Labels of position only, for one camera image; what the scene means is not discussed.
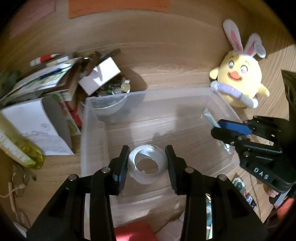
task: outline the plush toy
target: plush toy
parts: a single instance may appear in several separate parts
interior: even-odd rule
[[[268,89],[261,84],[260,66],[253,58],[255,54],[261,58],[266,56],[261,38],[258,34],[252,34],[243,49],[236,24],[226,19],[223,28],[234,50],[226,55],[220,67],[210,72],[210,78],[215,80],[211,82],[211,88],[217,90],[234,107],[256,108],[257,93],[269,96]]]

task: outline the blue gripper pad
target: blue gripper pad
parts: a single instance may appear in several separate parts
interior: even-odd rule
[[[221,128],[237,131],[244,135],[251,135],[252,131],[249,129],[248,125],[245,123],[239,123],[235,121],[230,120],[219,120],[218,124],[221,126]]]

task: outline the bunny ears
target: bunny ears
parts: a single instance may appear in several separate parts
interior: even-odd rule
[[[233,46],[234,51],[243,52],[251,57],[255,54],[257,54],[260,58],[264,58],[266,56],[265,48],[263,47],[261,38],[258,34],[251,34],[246,47],[243,49],[239,29],[235,22],[231,19],[226,19],[223,22],[223,28],[228,40]]]

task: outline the pink inner ear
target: pink inner ear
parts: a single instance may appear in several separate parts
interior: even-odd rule
[[[237,50],[243,51],[242,45],[240,44],[240,42],[233,30],[230,30],[230,36],[231,36],[231,39],[233,40],[233,42],[235,43],[235,45],[237,46]]]
[[[251,47],[248,49],[248,51],[247,51],[247,55],[253,55],[254,54],[254,52],[255,52],[255,48],[254,48],[254,44],[256,43],[256,41],[253,41],[252,42],[252,45],[251,45]]]

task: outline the white tape roll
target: white tape roll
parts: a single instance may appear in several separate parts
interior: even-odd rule
[[[147,174],[137,169],[137,163],[150,157],[158,165],[158,171],[153,174]],[[163,149],[155,145],[142,145],[135,148],[128,157],[128,173],[141,184],[152,184],[156,182],[167,170],[168,159]]]

